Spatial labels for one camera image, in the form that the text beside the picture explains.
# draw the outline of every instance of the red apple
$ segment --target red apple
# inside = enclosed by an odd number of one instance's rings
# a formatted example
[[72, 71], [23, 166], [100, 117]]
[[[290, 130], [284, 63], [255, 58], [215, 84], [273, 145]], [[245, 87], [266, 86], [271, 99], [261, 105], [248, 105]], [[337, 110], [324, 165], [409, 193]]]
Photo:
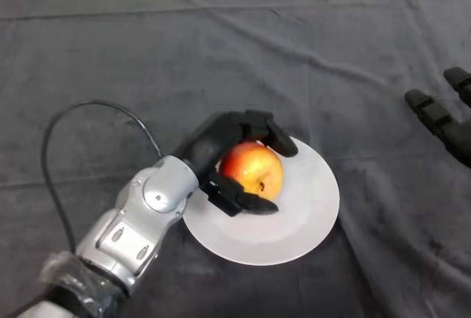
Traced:
[[219, 172], [244, 187], [244, 191], [273, 200], [283, 185], [283, 166], [277, 154], [255, 142], [235, 146], [222, 159]]

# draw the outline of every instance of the black cable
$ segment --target black cable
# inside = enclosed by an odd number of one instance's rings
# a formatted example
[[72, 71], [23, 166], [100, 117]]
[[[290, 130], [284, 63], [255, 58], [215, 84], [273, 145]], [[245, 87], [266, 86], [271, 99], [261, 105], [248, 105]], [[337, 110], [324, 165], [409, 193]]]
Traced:
[[[54, 129], [58, 121], [61, 120], [62, 117], [64, 117], [68, 112], [75, 110], [78, 107], [83, 107], [83, 106], [88, 106], [88, 105], [107, 106], [107, 107], [114, 108], [115, 110], [119, 110], [123, 112], [124, 114], [128, 115], [138, 125], [138, 127], [140, 127], [141, 130], [144, 132], [144, 135], [147, 137], [147, 139], [149, 139], [150, 144], [155, 149], [158, 157], [159, 158], [163, 157], [163, 153], [160, 151], [160, 147], [157, 145], [150, 131], [147, 129], [146, 125], [141, 121], [141, 119], [137, 117], [133, 112], [128, 110], [127, 108], [122, 107], [121, 105], [117, 105], [116, 103], [103, 101], [100, 99], [89, 99], [89, 100], [74, 103], [73, 105], [69, 105], [68, 107], [64, 107], [62, 110], [59, 110], [56, 114], [52, 116], [51, 120], [49, 121], [46, 127], [46, 130], [44, 130], [43, 142], [41, 144], [41, 151], [40, 151], [41, 169], [43, 171], [43, 177], [46, 182], [46, 187], [48, 188], [49, 193], [51, 194], [52, 201], [54, 202], [57, 212], [59, 213], [60, 221], [63, 224], [65, 235], [67, 237], [68, 246], [72, 253], [75, 253], [76, 248], [77, 248], [77, 245], [75, 242], [74, 231], [72, 230], [70, 219], [68, 218], [67, 213], [65, 212], [63, 204], [60, 201], [59, 195], [57, 194], [56, 188], [54, 187], [54, 183], [52, 182], [51, 174], [49, 172], [47, 152], [49, 148], [49, 141], [52, 136], [52, 130]], [[40, 294], [39, 296], [30, 300], [27, 304], [22, 305], [21, 307], [17, 308], [14, 312], [9, 314], [7, 317], [13, 318], [13, 317], [19, 316], [20, 314], [23, 314], [34, 305], [37, 305], [39, 302], [41, 302], [45, 296], [46, 296], [46, 293]]]

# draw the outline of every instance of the dark gray tablecloth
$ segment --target dark gray tablecloth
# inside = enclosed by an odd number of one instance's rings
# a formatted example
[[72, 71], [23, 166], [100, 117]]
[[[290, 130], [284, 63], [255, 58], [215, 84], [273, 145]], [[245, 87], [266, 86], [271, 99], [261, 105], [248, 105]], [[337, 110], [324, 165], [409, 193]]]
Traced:
[[[65, 238], [39, 169], [43, 128], [80, 99], [130, 107], [164, 152], [218, 110], [271, 110], [332, 167], [340, 220], [313, 252], [249, 267], [174, 227], [125, 317], [469, 317], [471, 171], [403, 102], [469, 115], [441, 78], [471, 69], [471, 0], [0, 0], [0, 312], [40, 289]], [[77, 235], [155, 156], [89, 107], [51, 165]]]

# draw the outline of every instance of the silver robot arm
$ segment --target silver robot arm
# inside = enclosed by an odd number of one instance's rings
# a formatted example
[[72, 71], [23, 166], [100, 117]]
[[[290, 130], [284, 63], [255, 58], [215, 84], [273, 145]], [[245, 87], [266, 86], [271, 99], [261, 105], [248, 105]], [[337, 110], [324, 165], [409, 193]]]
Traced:
[[[111, 280], [125, 297], [131, 297], [157, 258], [167, 230], [182, 218], [186, 200], [198, 187], [196, 175], [174, 156], [166, 156], [153, 167], [143, 169], [121, 190], [116, 207], [103, 214], [84, 237], [77, 257], [98, 272], [103, 283], [110, 284]], [[63, 300], [47, 299], [20, 317], [95, 315], [82, 309], [75, 311], [76, 305], [69, 305], [68, 297], [65, 305], [61, 304]]]
[[271, 113], [248, 110], [214, 116], [170, 156], [143, 169], [121, 190], [114, 209], [96, 222], [77, 248], [46, 265], [52, 288], [22, 318], [115, 317], [157, 258], [167, 230], [201, 188], [228, 216], [270, 214], [277, 206], [244, 192], [216, 164], [242, 141], [260, 141], [285, 157], [297, 154]]

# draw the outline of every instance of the plastic wrap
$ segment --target plastic wrap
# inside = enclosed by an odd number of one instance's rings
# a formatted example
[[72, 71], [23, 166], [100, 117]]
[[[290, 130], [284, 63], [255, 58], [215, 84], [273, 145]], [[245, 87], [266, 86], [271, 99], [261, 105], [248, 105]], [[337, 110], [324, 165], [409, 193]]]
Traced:
[[97, 318], [117, 317], [125, 298], [119, 287], [69, 252], [51, 255], [41, 271], [40, 281], [68, 289]]

